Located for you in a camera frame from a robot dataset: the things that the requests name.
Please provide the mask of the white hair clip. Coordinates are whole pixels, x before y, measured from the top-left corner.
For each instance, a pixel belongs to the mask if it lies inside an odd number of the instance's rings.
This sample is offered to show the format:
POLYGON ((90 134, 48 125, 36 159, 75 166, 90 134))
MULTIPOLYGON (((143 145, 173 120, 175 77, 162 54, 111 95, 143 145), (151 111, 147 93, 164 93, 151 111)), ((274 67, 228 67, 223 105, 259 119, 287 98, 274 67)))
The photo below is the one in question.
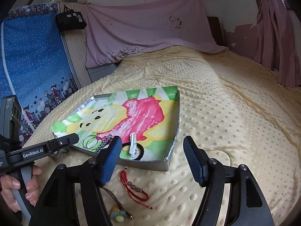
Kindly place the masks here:
POLYGON ((132 132, 130 134, 130 149, 129 149, 129 154, 132 158, 136 158, 138 154, 138 148, 137 148, 137 137, 136 133, 132 132))

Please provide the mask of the grey hair claw clip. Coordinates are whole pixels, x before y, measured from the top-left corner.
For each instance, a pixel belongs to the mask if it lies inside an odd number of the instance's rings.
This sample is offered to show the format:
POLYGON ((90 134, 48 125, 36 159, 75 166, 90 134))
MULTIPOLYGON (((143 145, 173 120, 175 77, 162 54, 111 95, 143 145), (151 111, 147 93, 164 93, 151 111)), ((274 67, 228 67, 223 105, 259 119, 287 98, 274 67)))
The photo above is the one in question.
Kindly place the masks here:
POLYGON ((50 158, 54 161, 54 162, 58 162, 60 160, 60 158, 69 152, 69 148, 65 147, 62 148, 56 152, 54 152, 52 155, 50 155, 50 158))

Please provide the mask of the yellow dotted bed blanket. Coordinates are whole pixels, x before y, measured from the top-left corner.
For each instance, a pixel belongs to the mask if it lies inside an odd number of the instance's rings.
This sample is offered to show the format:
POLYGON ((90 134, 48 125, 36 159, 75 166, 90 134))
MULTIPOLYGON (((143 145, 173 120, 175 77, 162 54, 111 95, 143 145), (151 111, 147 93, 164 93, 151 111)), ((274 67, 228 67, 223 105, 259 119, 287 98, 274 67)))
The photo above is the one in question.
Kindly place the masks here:
POLYGON ((259 64, 227 51, 206 55, 170 47, 124 59, 107 77, 84 87, 42 121, 27 145, 52 139, 51 126, 93 95, 177 86, 180 127, 169 170, 128 170, 150 195, 151 209, 138 206, 119 180, 116 166, 107 187, 133 215, 125 225, 191 225, 204 190, 193 179, 183 152, 191 136, 225 165, 246 164, 256 178, 275 225, 300 208, 300 91, 277 83, 259 64))

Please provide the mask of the blue patterned wardrobe cover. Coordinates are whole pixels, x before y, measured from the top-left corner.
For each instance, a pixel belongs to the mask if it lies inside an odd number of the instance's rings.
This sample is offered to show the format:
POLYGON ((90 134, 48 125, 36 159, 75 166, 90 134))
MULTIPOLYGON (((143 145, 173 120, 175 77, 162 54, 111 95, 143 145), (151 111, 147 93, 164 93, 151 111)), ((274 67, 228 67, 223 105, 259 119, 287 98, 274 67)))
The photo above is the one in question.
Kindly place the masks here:
POLYGON ((1 97, 21 105, 25 144, 45 117, 78 90, 55 17, 57 4, 23 6, 1 22, 1 97))

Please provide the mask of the wooden headboard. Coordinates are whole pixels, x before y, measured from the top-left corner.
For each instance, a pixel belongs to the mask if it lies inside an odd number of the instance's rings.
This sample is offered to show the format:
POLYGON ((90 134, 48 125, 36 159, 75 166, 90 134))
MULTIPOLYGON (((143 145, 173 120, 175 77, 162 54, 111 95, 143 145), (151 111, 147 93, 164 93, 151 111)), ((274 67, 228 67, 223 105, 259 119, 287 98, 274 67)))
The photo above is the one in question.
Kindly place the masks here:
POLYGON ((86 68, 86 29, 70 30, 62 33, 63 44, 67 53, 68 62, 78 88, 92 83, 86 68))

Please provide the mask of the black tote bag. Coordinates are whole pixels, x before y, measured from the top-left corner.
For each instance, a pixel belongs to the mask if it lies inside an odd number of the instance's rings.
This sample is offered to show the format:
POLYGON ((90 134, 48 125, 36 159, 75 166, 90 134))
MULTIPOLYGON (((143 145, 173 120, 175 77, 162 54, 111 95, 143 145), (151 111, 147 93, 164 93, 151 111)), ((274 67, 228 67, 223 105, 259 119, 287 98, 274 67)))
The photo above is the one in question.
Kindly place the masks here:
POLYGON ((74 9, 70 9, 67 6, 64 6, 63 12, 56 15, 55 21, 60 33, 71 30, 83 30, 87 26, 82 13, 74 11, 74 9))

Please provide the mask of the pink curtain right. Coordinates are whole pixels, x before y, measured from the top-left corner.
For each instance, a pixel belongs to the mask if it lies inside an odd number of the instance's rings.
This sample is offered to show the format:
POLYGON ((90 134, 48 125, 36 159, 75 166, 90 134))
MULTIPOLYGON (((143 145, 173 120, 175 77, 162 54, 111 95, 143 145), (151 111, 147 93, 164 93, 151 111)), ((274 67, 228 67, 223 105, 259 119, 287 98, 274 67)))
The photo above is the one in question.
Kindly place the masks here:
POLYGON ((269 70, 277 69, 280 84, 300 85, 293 24, 283 0, 261 0, 256 28, 255 61, 269 70))

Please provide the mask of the pink sheet on headboard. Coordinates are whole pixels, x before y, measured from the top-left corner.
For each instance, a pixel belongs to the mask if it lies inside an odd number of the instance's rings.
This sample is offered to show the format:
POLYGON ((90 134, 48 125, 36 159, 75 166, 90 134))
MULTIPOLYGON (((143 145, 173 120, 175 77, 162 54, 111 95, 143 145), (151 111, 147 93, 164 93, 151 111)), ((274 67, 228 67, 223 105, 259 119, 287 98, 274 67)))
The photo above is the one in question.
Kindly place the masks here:
POLYGON ((86 5, 86 67, 175 45, 216 54, 202 0, 159 0, 131 6, 86 5))

